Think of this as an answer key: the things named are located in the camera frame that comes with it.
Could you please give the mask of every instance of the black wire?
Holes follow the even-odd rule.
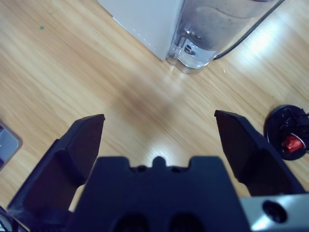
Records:
[[[253,32],[263,21],[266,19],[274,10],[277,9],[278,6],[281,5],[285,0],[280,0],[277,2],[269,11],[266,12],[265,15],[263,15],[236,43],[234,43],[232,46],[230,46],[227,50],[224,52],[218,54],[215,56],[215,59],[219,59],[221,57],[224,57],[226,54],[231,52],[235,47],[237,47],[241,42],[243,42],[250,34]]]

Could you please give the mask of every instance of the wooden floor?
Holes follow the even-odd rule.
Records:
[[[100,156],[151,165],[160,155],[186,166],[193,155],[217,155],[248,196],[223,154],[214,111],[243,115],[260,132],[280,104],[309,111],[308,8],[286,0],[234,51],[186,75],[96,0],[0,0],[0,119],[23,140],[0,172],[0,205],[73,121],[101,113]],[[309,155],[287,164],[309,190]]]

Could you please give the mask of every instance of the clear plastic tank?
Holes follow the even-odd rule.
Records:
[[[186,0],[168,61],[187,68],[207,65],[277,0]]]

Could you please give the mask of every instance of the red cap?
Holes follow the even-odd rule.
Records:
[[[283,149],[288,153],[292,153],[304,148],[305,145],[303,142],[297,136],[292,134],[289,135],[283,143]]]

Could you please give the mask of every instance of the metal plate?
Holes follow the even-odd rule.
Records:
[[[0,122],[0,171],[22,145],[21,139]]]
[[[287,221],[277,223],[267,216],[263,211],[265,201],[281,205],[287,213]],[[252,231],[309,231],[309,194],[241,198],[240,202]]]

